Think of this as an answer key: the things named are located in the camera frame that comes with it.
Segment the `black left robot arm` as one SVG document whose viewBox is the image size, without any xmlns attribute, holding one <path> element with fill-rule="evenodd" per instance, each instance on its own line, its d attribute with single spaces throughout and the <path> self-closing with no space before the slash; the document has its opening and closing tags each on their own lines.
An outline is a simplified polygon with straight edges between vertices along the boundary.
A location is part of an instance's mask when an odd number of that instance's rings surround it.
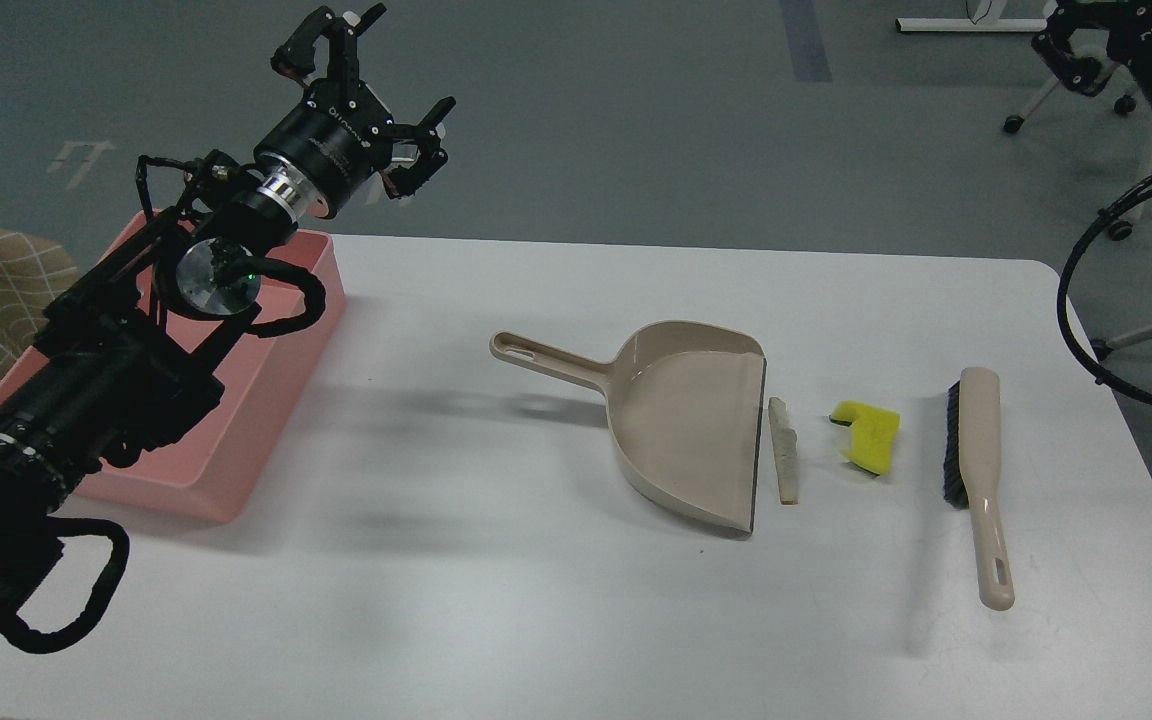
<svg viewBox="0 0 1152 720">
<path fill-rule="evenodd" d="M 241 162 L 141 156 L 143 225 L 44 310 L 44 365 L 0 402 L 0 638 L 46 655 L 100 623 L 131 538 L 61 518 L 103 465 L 180 441 L 221 404 L 218 367 L 243 338 L 282 338 L 326 311 L 312 270 L 274 258 L 303 219 L 332 219 L 370 179 L 406 199 L 447 164 L 444 97 L 399 123 L 361 77 L 358 40 L 387 12 L 319 6 L 270 65 L 302 88 Z"/>
</svg>

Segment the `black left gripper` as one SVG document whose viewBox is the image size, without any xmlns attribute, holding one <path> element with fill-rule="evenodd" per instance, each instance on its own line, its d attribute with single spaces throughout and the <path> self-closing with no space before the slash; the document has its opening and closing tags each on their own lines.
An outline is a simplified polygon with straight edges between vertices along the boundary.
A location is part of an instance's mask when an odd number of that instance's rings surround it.
<svg viewBox="0 0 1152 720">
<path fill-rule="evenodd" d="M 270 58 L 271 69 L 296 82 L 305 96 L 257 142 L 255 156 L 279 158 L 314 187 L 317 199 L 308 210 L 312 217 L 338 215 L 376 173 L 388 199 L 407 199 L 448 162 L 442 124 L 456 108 L 456 97 L 435 101 L 420 122 L 397 123 L 361 81 L 358 40 L 385 13 L 384 3 L 361 13 L 319 6 Z M 321 40 L 326 73 L 316 76 Z"/>
</svg>

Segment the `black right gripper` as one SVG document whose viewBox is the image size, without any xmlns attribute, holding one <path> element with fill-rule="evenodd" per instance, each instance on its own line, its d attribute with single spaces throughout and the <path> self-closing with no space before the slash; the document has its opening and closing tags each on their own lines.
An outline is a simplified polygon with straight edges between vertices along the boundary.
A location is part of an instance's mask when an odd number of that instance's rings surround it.
<svg viewBox="0 0 1152 720">
<path fill-rule="evenodd" d="M 1079 29 L 1108 33 L 1102 47 L 1074 50 Z M 1152 1 L 1056 1 L 1044 28 L 1030 41 L 1060 85 L 1074 94 L 1101 94 L 1126 67 L 1152 109 Z"/>
</svg>

